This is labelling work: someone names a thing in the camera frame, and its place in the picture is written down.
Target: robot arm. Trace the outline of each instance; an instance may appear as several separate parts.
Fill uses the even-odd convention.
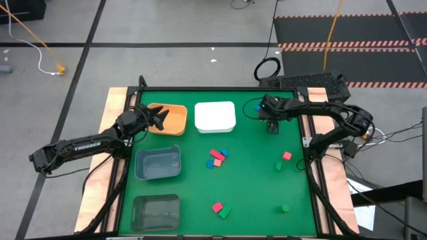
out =
[[[298,99],[284,99],[264,95],[261,101],[259,118],[267,122],[268,133],[279,133],[279,121],[290,121],[301,115],[321,115],[332,117],[338,127],[327,134],[314,135],[308,147],[310,157],[321,159],[329,145],[348,136],[359,137],[365,134],[372,124],[372,115],[355,105],[342,103],[304,103]]]
[[[163,121],[169,112],[159,113],[162,107],[149,109],[144,104],[137,104],[134,109],[122,113],[112,127],[100,134],[48,144],[31,154],[29,160],[36,172],[46,175],[68,161],[98,153],[112,153],[114,157],[120,157],[137,133],[147,131],[152,125],[163,130]]]

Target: plastic container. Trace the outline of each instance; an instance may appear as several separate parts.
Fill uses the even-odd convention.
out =
[[[181,172],[179,147],[156,150],[140,149],[135,156],[135,177],[139,180],[175,177]]]
[[[178,227],[178,195],[138,196],[133,199],[132,231],[165,231],[175,230]]]
[[[236,126],[236,111],[231,101],[197,103],[195,127],[200,133],[229,133]]]
[[[187,108],[183,105],[172,105],[172,104],[163,104],[163,103],[152,103],[148,105],[149,108],[160,107],[161,110],[166,111],[169,110],[169,113],[166,116],[165,121],[163,122],[164,130],[160,131],[155,126],[151,126],[148,128],[150,133],[155,134],[164,134],[164,135],[175,135],[180,136],[184,134],[185,131],[185,123],[187,122]]]

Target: white cable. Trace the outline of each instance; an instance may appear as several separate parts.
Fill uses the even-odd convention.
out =
[[[11,13],[11,10],[9,9],[9,3],[7,2],[7,0],[5,0],[5,3],[6,3],[6,9]],[[28,45],[30,45],[30,46],[32,46],[32,47],[34,47],[35,49],[37,49],[37,50],[38,50],[39,55],[40,55],[40,58],[39,58],[39,65],[38,65],[38,67],[39,67],[39,70],[40,70],[42,73],[46,73],[46,74],[50,74],[50,75],[59,75],[59,73],[58,73],[58,72],[56,72],[56,73],[52,73],[52,72],[47,72],[47,71],[42,70],[42,68],[40,67],[40,64],[41,64],[41,59],[42,59],[43,57],[42,57],[42,54],[41,54],[41,50],[40,50],[40,48],[38,48],[38,47],[34,46],[34,44],[31,44],[31,43],[29,43],[29,42],[27,42],[27,41],[25,41],[25,40],[17,39],[16,37],[12,36],[12,17],[10,16],[10,14],[8,14],[8,16],[9,16],[9,36],[11,36],[11,38],[13,38],[13,39],[14,39],[14,40],[16,40],[16,41],[20,41],[20,42],[22,42],[22,43],[26,43],[26,44],[28,44]]]
[[[386,135],[384,134],[383,131],[379,130],[378,128],[375,128],[375,131],[379,131],[381,133],[381,135],[382,135],[382,141],[378,142],[378,143],[367,143],[367,144],[365,144],[365,146],[372,146],[372,145],[383,144],[387,140],[387,137],[386,137]]]

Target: green table surface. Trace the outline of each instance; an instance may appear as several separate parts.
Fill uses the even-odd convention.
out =
[[[269,135],[264,122],[248,119],[243,104],[262,97],[261,91],[146,91],[141,102],[167,103],[187,107],[187,123],[182,136],[148,133],[135,144],[123,199],[120,235],[315,235],[314,214],[306,173],[296,169],[303,157],[298,120],[280,123],[279,135]],[[294,97],[292,92],[270,95]],[[194,125],[194,105],[199,102],[231,101],[236,106],[236,126],[230,133],[199,133]],[[259,101],[247,104],[246,113],[256,116]],[[140,181],[135,177],[135,154],[138,149],[160,149],[178,145],[181,150],[181,173],[176,177]],[[227,149],[221,167],[208,169],[213,159],[211,149]],[[292,153],[282,170],[285,151]],[[173,231],[133,232],[133,199],[141,195],[177,194],[180,198],[180,225]],[[226,219],[212,210],[220,202],[232,208]],[[289,212],[281,211],[283,204]]]

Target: block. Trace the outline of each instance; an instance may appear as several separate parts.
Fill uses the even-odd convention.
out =
[[[228,207],[228,206],[223,207],[223,209],[220,212],[220,217],[222,219],[227,218],[227,216],[228,216],[228,214],[230,213],[231,210],[232,210],[231,207]]]
[[[289,205],[288,204],[283,204],[282,205],[282,211],[284,213],[287,213],[290,210]]]
[[[226,160],[226,157],[224,157],[224,155],[222,155],[221,153],[218,153],[216,150],[211,150],[211,155],[212,157],[215,157],[216,159],[219,159],[221,161]]]
[[[290,152],[285,152],[284,154],[283,154],[283,160],[285,160],[285,161],[289,161],[290,159],[291,159],[291,157],[292,157],[292,154],[290,153]]]
[[[221,163],[222,163],[222,161],[219,159],[213,160],[213,165],[216,167],[221,167]]]
[[[209,160],[209,161],[207,161],[207,163],[206,163],[206,167],[207,167],[208,169],[213,169],[213,168],[214,168],[214,160]]]
[[[277,171],[282,170],[282,162],[278,162],[278,163],[276,163],[276,170],[277,170]]]
[[[227,152],[227,150],[225,150],[225,149],[221,149],[221,154],[222,155],[224,155],[224,157],[227,157],[228,156],[228,152]]]
[[[219,211],[221,211],[222,210],[222,204],[221,203],[215,203],[213,206],[212,206],[212,209],[213,209],[213,211],[214,212],[219,212]]]

